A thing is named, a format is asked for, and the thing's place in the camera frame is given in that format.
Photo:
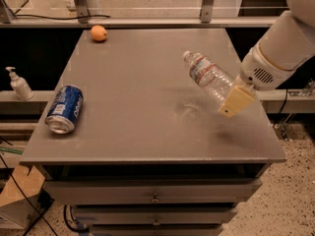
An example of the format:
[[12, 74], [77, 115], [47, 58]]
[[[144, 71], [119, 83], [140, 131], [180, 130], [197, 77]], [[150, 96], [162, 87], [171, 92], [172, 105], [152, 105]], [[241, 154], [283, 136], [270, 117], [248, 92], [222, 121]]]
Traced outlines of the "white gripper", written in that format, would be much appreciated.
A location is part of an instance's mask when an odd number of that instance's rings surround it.
[[[258, 45], [250, 49], [242, 61], [239, 78], [252, 85], [255, 90], [276, 89], [292, 75], [292, 71], [282, 70], [269, 62]], [[233, 117], [255, 100], [255, 92], [251, 88], [235, 86], [220, 106], [219, 113], [225, 117]]]

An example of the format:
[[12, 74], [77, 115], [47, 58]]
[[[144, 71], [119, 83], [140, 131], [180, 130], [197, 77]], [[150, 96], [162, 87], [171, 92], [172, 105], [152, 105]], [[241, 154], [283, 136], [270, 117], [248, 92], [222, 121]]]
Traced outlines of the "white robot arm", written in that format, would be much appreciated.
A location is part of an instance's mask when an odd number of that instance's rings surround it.
[[288, 9], [244, 57], [220, 114], [236, 115], [254, 101], [257, 91], [277, 88], [315, 56], [315, 0], [286, 3]]

